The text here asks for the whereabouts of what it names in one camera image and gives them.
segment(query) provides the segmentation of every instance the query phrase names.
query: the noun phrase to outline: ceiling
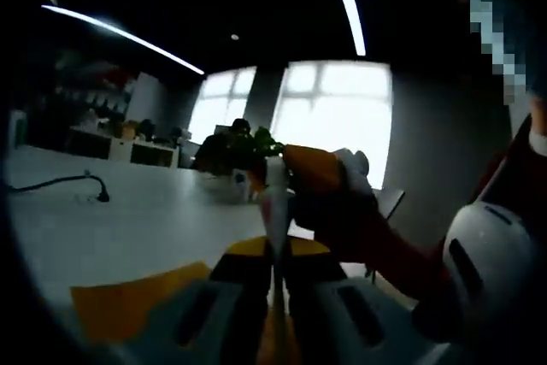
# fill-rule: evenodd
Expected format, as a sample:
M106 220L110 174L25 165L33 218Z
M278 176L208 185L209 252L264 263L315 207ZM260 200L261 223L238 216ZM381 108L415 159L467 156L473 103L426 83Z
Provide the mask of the ceiling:
M306 59L356 59L342 0L56 0L201 68L206 74ZM356 0L366 60L430 74L490 76L491 60L469 34L468 0ZM191 70L134 42L41 9L35 36L147 71L168 83ZM239 40L232 40L237 34Z

